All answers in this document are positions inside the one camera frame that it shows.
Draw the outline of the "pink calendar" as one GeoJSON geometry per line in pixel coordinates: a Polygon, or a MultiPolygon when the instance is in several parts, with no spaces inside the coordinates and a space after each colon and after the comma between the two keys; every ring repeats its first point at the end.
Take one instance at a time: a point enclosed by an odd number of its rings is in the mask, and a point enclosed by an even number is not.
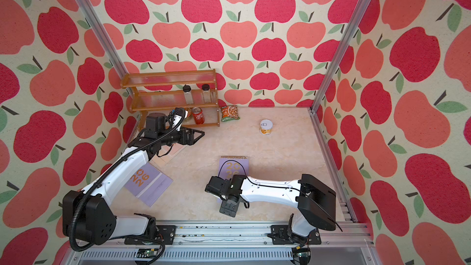
{"type": "Polygon", "coordinates": [[[150,160],[150,163],[156,168],[163,168],[185,148],[186,146],[181,144],[173,144],[172,147],[162,146],[159,153],[150,160]]]}

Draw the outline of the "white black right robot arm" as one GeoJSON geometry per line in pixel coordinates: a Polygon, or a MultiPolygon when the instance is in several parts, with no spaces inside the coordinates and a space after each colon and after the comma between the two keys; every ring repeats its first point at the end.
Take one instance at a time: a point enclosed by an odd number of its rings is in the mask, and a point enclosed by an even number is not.
{"type": "Polygon", "coordinates": [[[240,174],[231,179],[213,176],[205,192],[218,197],[222,201],[220,213],[230,217],[236,216],[241,203],[245,208],[253,202],[296,208],[298,211],[290,215],[287,228],[268,234],[274,243],[305,245],[312,233],[340,227],[336,221],[336,192],[310,174],[292,181],[260,180],[240,174]]]}

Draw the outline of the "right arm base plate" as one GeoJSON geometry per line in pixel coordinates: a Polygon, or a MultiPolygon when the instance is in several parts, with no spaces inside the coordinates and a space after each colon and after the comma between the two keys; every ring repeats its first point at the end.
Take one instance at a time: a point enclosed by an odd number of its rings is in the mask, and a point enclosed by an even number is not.
{"type": "Polygon", "coordinates": [[[320,245],[321,238],[317,228],[310,232],[308,237],[295,236],[294,234],[288,235],[288,225],[272,225],[271,232],[267,235],[272,239],[274,245],[320,245]]]}

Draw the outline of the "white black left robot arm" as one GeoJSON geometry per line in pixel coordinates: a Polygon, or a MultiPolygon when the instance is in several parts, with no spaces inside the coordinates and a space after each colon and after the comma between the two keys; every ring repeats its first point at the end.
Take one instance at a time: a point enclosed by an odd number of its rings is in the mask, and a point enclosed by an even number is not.
{"type": "Polygon", "coordinates": [[[65,195],[63,234],[69,238],[72,250],[82,252],[111,239],[126,238],[164,245],[158,238],[154,217],[139,213],[116,216],[110,206],[131,177],[156,156],[162,146],[192,146],[204,136],[204,132],[182,125],[187,115],[184,108],[178,107],[169,115],[148,117],[146,127],[111,167],[86,187],[65,195]]]}

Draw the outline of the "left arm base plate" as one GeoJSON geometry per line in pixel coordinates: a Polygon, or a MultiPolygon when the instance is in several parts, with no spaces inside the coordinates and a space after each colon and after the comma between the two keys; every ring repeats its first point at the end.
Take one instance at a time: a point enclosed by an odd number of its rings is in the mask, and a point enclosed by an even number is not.
{"type": "MultiPolygon", "coordinates": [[[[165,245],[172,245],[175,237],[175,225],[157,225],[154,232],[150,233],[150,237],[159,240],[165,245]]],[[[126,245],[158,245],[157,243],[147,240],[139,240],[136,238],[125,238],[126,245]]]]}

